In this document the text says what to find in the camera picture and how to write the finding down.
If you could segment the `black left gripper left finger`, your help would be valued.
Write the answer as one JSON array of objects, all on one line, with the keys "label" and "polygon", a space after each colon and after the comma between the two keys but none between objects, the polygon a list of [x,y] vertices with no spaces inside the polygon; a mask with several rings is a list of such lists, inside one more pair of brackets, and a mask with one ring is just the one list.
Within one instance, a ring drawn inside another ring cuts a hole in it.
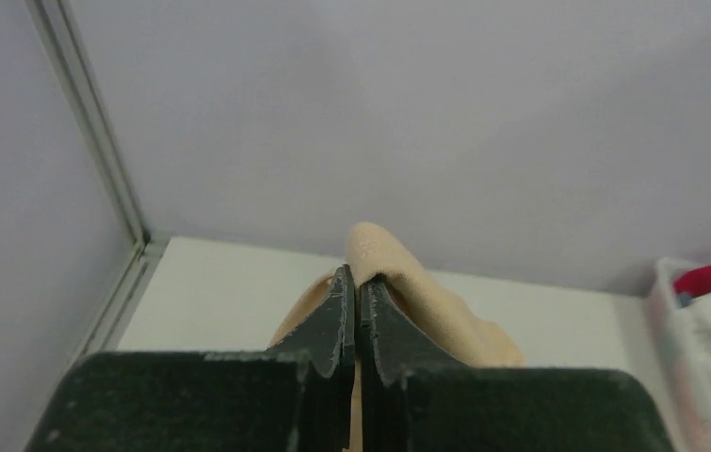
[{"label": "black left gripper left finger", "polygon": [[106,351],[60,381],[30,451],[340,451],[350,443],[355,287],[263,351]]}]

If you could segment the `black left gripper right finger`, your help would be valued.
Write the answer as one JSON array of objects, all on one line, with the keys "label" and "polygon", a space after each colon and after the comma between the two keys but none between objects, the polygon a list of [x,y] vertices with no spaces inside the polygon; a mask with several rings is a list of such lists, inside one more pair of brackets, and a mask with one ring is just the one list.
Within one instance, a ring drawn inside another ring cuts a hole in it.
[{"label": "black left gripper right finger", "polygon": [[644,386],[621,370],[473,367],[434,343],[382,277],[360,291],[366,451],[670,451]]}]

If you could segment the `beige t-shirt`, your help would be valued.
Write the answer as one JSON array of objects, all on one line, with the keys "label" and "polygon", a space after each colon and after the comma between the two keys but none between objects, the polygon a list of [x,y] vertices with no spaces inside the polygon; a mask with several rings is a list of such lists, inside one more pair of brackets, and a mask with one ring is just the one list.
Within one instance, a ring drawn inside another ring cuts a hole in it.
[{"label": "beige t-shirt", "polygon": [[525,364],[523,352],[499,325],[474,315],[385,228],[370,222],[353,225],[346,263],[358,287],[384,276],[395,305],[460,362],[476,367]]}]

